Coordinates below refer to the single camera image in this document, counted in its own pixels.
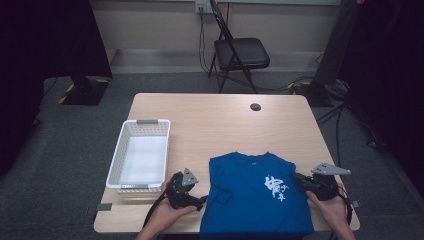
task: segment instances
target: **chair backrest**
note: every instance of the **chair backrest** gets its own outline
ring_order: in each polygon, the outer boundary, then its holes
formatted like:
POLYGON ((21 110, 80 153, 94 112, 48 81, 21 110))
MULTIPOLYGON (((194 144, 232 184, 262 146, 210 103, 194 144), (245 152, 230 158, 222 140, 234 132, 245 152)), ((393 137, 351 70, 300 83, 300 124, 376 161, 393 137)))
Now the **chair backrest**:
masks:
POLYGON ((227 40, 232 40, 233 36, 231 35, 230 30, 228 29, 228 26, 225 23, 224 18, 222 17, 222 13, 221 10, 219 10, 218 4, 215 0, 209 0, 209 2, 211 3, 212 13, 215 16, 219 28, 221 29, 221 36, 223 35, 224 38, 227 40))

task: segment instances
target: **table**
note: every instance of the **table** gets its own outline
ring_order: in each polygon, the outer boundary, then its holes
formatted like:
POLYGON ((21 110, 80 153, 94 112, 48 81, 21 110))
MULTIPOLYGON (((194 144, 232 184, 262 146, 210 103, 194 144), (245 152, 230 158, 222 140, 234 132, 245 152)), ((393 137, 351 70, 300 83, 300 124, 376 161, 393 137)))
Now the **table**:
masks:
MULTIPOLYGON (((167 176, 188 167, 199 179, 190 191, 195 197, 209 193, 210 158, 234 151, 247 155, 269 151, 308 176, 322 162, 334 164, 303 96, 140 93, 128 119, 171 121, 167 176), (255 103, 259 111, 251 109, 255 103)), ((121 198, 108 188, 101 203, 112 207, 97 213, 94 229, 99 233, 139 232, 152 204, 121 198)), ((318 209, 310 207, 315 231, 329 230, 318 209)), ((167 233, 198 233, 204 209, 180 218, 167 233)), ((359 226, 353 212, 351 228, 359 226)))

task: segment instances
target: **gray carpet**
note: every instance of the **gray carpet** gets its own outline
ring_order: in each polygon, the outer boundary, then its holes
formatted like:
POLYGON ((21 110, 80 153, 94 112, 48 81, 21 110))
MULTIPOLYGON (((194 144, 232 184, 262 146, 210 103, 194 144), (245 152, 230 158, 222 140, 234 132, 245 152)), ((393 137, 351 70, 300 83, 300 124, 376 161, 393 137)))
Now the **gray carpet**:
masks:
MULTIPOLYGON (((261 89, 262 94, 288 94, 287 83, 311 75, 255 72, 253 78, 261 79, 255 83, 262 88, 283 88, 261 89)), ((46 80, 46 90, 53 83, 54 79, 46 80)), ((134 239, 135 234, 101 235, 93 229, 94 209, 133 97, 140 92, 216 93, 218 89, 215 79, 205 73, 122 74, 114 76, 99 106, 57 104, 70 84, 69 78, 59 78, 45 95, 38 115, 41 123, 13 168, 0 178, 0 239, 134 239)), ((224 93, 252 91, 229 82, 224 93)), ((331 108, 312 110, 318 118, 331 108)), ((320 126, 334 159, 336 120, 320 126)), ((352 171, 344 183, 351 200, 360 202, 356 212, 361 228, 356 237, 422 239, 422 199, 416 197, 389 151, 367 146, 372 138, 359 121, 345 109, 339 122, 340 163, 352 171)), ((325 232, 306 239, 328 237, 325 232)))

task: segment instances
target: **human hand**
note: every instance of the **human hand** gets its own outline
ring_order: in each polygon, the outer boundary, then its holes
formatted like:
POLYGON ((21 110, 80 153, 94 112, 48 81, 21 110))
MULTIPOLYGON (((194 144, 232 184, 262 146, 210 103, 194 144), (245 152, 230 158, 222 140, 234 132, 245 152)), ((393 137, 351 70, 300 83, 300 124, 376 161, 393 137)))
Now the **human hand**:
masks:
MULTIPOLYGON (((165 182, 162 183, 162 192, 165 191, 166 186, 168 185, 171 178, 172 177, 168 178, 167 180, 165 180, 165 182)), ((180 217, 196 210, 197 209, 195 206, 174 209, 169 203, 168 198, 165 198, 158 204, 149 221, 147 222, 146 226, 137 235, 136 240, 154 239, 161 232, 170 228, 172 224, 174 224, 174 222, 177 221, 180 217)))
MULTIPOLYGON (((338 183, 339 193, 344 195, 343 185, 338 183)), ((306 191, 306 194, 321 212, 324 221, 330 226, 333 232, 337 235, 339 240, 352 240, 355 239, 352 230, 347 223, 347 206, 340 196, 336 196, 328 201, 320 201, 317 196, 311 192, 306 191)))

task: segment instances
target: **wall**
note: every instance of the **wall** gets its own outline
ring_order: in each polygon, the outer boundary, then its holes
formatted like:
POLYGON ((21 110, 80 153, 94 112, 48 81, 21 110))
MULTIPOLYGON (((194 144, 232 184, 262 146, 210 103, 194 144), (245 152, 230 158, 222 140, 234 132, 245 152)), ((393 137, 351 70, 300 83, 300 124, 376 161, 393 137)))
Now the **wall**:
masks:
MULTIPOLYGON (((321 52, 337 13, 337 0, 314 1, 317 5, 305 4, 311 0, 298 5, 231 3, 233 35, 258 37, 268 51, 321 52)), ((197 51, 199 47, 201 21, 193 1, 91 3, 106 48, 197 51)), ((211 14, 204 16, 204 29, 206 50, 212 50, 219 31, 211 14)))

